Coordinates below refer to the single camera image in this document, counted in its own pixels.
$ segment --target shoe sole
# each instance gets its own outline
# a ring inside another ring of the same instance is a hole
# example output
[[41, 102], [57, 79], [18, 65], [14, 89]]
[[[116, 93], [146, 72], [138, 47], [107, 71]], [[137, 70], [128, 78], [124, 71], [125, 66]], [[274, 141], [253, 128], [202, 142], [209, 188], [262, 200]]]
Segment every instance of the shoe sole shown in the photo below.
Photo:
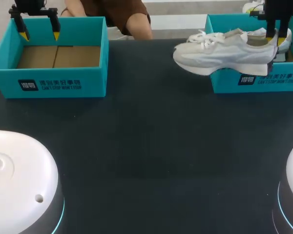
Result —
[[241, 63], [224, 63], [216, 67], [190, 67], [176, 62], [181, 68], [201, 76], [209, 76], [213, 72], [222, 68], [231, 68], [242, 74], [248, 74], [253, 76], [267, 76], [269, 72], [268, 64], [241, 64]]

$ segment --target teal box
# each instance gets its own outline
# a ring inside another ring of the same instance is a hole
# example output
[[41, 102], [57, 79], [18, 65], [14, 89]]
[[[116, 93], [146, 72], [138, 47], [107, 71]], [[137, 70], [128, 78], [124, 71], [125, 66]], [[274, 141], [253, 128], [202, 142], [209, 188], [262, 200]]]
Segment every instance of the teal box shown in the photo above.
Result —
[[[104, 97], [108, 35], [104, 17], [59, 18], [55, 41], [49, 18], [24, 19], [30, 40], [19, 35], [13, 20], [0, 43], [0, 90], [5, 98]], [[100, 46], [98, 67], [16, 69], [24, 46]]]
[[[236, 28], [254, 31], [262, 27], [266, 28], [266, 21], [251, 18], [249, 14], [208, 15], [205, 31], [225, 33]], [[293, 17], [289, 28], [293, 42]], [[293, 91], [293, 62], [275, 62], [266, 77], [248, 76], [232, 69], [222, 69], [211, 74], [210, 78], [215, 93]]]

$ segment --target small hole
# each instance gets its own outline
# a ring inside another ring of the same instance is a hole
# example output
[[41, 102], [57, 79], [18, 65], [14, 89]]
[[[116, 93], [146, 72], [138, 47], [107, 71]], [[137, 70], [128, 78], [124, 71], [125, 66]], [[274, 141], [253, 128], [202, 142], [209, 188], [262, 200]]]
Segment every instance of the small hole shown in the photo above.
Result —
[[40, 194], [37, 194], [35, 196], [35, 200], [36, 202], [43, 203], [43, 196], [41, 196]]

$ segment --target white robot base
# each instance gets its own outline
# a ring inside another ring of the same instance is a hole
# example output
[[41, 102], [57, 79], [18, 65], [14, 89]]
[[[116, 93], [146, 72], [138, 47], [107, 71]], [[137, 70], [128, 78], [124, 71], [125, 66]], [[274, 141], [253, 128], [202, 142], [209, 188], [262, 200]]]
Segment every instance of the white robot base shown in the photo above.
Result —
[[56, 163], [37, 140], [0, 131], [0, 234], [63, 234]]
[[293, 149], [287, 161], [286, 172], [278, 185], [272, 219], [278, 234], [293, 234]]

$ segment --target white sneaker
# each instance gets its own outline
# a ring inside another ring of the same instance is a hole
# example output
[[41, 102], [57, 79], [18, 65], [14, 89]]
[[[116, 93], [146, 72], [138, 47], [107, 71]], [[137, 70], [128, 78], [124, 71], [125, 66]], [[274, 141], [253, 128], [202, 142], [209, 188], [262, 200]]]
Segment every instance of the white sneaker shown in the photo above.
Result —
[[268, 63], [277, 53], [277, 33], [272, 40], [248, 35], [240, 29], [227, 33], [199, 34], [175, 47], [175, 62], [187, 71], [208, 76], [221, 68], [243, 74], [266, 76]]
[[242, 12], [250, 13], [251, 11], [263, 11], [264, 10], [264, 0], [258, 0], [253, 2], [245, 3]]
[[[266, 37], [266, 30], [264, 28], [260, 28], [256, 31], [248, 32], [249, 35]], [[279, 45], [278, 54], [274, 60], [274, 62], [285, 62], [286, 61], [286, 53], [289, 51], [292, 43], [292, 32], [290, 28], [288, 29], [287, 38], [284, 42]]]

